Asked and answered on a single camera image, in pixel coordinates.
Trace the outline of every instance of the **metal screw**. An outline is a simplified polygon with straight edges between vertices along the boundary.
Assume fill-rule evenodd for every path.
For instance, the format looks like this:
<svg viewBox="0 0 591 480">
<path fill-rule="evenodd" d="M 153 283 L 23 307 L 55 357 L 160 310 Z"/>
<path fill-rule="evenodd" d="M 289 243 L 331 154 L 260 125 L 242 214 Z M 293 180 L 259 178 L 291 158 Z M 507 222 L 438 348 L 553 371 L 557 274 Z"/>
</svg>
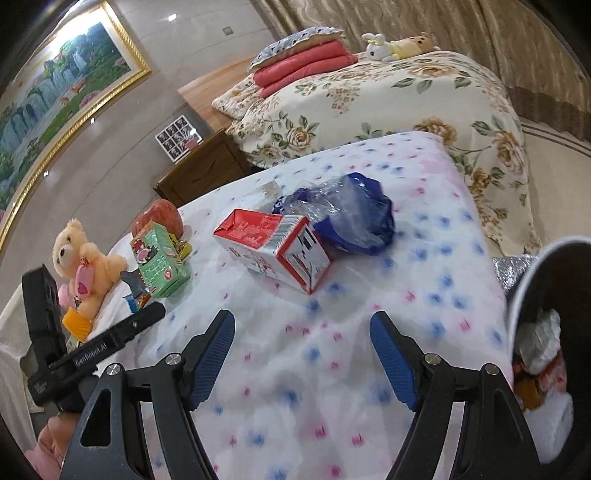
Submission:
<svg viewBox="0 0 591 480">
<path fill-rule="evenodd" d="M 439 365 L 441 363 L 441 357 L 436 353 L 428 353 L 425 355 L 425 361 L 429 365 Z"/>
<path fill-rule="evenodd" d="M 171 353 L 170 355 L 167 355 L 166 357 L 166 363 L 169 365 L 176 365 L 179 364 L 182 360 L 182 357 L 180 356 L 179 353 Z"/>
<path fill-rule="evenodd" d="M 494 364 L 486 364 L 484 370 L 489 375 L 498 375 L 499 374 L 499 367 Z"/>
<path fill-rule="evenodd" d="M 117 375 L 121 371 L 121 365 L 110 364 L 106 370 L 107 370 L 107 375 Z"/>
</svg>

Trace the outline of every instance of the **beige curtain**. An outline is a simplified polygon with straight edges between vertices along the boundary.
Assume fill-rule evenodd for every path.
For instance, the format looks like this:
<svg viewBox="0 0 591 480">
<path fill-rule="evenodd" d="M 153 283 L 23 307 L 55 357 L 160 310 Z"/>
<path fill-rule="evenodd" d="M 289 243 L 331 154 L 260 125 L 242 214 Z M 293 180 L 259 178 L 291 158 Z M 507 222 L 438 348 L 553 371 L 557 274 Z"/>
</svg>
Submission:
<svg viewBox="0 0 591 480">
<path fill-rule="evenodd" d="M 515 110 L 559 131 L 591 140 L 591 85 L 562 43 L 519 0 L 258 0 L 280 36 L 313 25 L 345 31 L 344 43 L 362 51 L 365 32 L 389 40 L 426 31 L 491 69 Z"/>
</svg>

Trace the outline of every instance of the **blue plastic bag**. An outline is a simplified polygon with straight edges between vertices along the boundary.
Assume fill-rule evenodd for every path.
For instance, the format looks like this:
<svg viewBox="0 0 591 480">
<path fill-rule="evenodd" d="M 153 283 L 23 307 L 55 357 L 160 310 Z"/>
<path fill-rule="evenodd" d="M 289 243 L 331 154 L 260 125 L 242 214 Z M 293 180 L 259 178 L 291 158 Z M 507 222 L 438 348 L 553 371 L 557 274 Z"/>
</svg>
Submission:
<svg viewBox="0 0 591 480">
<path fill-rule="evenodd" d="M 392 202 L 357 172 L 281 197 L 273 213 L 305 215 L 322 241 L 345 252 L 378 255 L 394 237 Z"/>
</svg>

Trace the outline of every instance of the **gold picture frame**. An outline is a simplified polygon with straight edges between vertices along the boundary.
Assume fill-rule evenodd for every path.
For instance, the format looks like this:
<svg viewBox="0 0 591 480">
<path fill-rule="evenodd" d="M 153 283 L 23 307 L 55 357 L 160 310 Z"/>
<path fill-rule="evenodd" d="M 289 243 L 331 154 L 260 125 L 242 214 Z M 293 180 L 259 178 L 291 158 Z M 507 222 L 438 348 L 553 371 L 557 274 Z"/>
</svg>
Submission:
<svg viewBox="0 0 591 480">
<path fill-rule="evenodd" d="M 0 258 L 27 196 L 60 150 L 150 72 L 106 1 L 60 24 L 36 49 L 0 98 Z"/>
</svg>

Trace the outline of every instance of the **bed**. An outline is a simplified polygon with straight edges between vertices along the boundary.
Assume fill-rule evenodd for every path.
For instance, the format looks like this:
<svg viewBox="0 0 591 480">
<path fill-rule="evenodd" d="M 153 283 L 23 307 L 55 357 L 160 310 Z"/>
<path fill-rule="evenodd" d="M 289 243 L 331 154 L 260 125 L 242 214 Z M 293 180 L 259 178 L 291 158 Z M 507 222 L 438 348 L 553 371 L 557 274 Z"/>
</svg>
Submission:
<svg viewBox="0 0 591 480">
<path fill-rule="evenodd" d="M 521 125 L 498 78 L 449 51 L 393 63 L 358 57 L 266 99 L 249 75 L 213 105 L 235 118 L 227 133 L 262 168 L 393 132 L 435 133 L 472 192 L 486 237 L 503 254 L 537 250 Z"/>
<path fill-rule="evenodd" d="M 397 235 L 377 257 L 346 255 L 311 296 L 255 274 L 212 237 L 228 210 L 275 180 L 285 192 L 352 171 L 379 179 L 394 204 Z M 385 310 L 421 348 L 450 364 L 499 365 L 509 380 L 505 300 L 496 282 L 472 195 L 441 137 L 406 132 L 296 158 L 240 179 L 180 209 L 194 253 L 191 280 L 164 299 L 166 317 L 106 362 L 155 364 L 205 331 L 220 309 L 236 336 L 209 400 L 194 420 L 220 480 L 384 480 L 412 414 L 394 397 L 369 340 L 369 318 Z M 129 240 L 112 252 L 134 260 Z M 119 283 L 95 323 L 129 315 Z M 454 410 L 437 478 L 447 478 L 459 434 Z M 168 478 L 154 418 L 144 426 L 155 477 Z"/>
</svg>

